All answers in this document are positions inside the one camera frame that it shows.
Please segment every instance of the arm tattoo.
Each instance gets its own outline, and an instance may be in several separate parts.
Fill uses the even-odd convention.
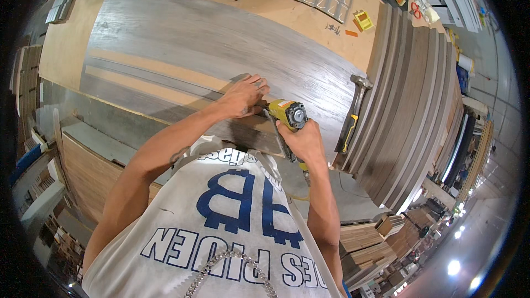
[[[189,150],[189,148],[190,148],[190,147],[183,147],[182,149],[180,149],[179,152],[177,152],[177,153],[175,153],[173,156],[171,156],[171,157],[169,158],[169,164],[170,164],[170,165],[174,165],[175,162],[177,162],[177,161],[180,159],[180,157],[181,157],[184,153],[186,153],[187,150]]]

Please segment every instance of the hand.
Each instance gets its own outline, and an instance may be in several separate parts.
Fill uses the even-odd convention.
[[[251,116],[263,110],[257,103],[261,103],[261,98],[269,91],[270,87],[265,78],[247,74],[216,101],[214,106],[218,106],[226,118]]]
[[[297,132],[289,130],[280,120],[276,121],[276,126],[291,151],[308,165],[310,171],[319,168],[328,169],[324,143],[317,122],[309,119]]]

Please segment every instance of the hammer head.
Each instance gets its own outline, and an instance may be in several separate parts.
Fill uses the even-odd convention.
[[[359,88],[366,88],[367,90],[372,89],[374,87],[374,84],[372,84],[370,81],[365,79],[364,77],[352,75],[351,81],[359,86]]]

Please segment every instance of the man's left hand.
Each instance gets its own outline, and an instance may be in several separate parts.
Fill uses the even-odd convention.
[[[248,74],[236,82],[218,101],[213,103],[226,118],[240,118],[257,114],[263,110],[262,97],[268,94],[267,80],[259,75]]]

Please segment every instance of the hammer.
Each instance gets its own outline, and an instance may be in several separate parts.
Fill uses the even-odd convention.
[[[348,116],[346,117],[346,121],[340,132],[339,142],[335,147],[335,152],[342,155],[346,154],[348,144],[350,143],[351,137],[354,135],[357,120],[359,119],[362,99],[364,98],[366,90],[370,90],[374,87],[374,84],[361,76],[352,75],[350,80],[357,85],[357,88],[355,88],[355,101],[351,104]]]

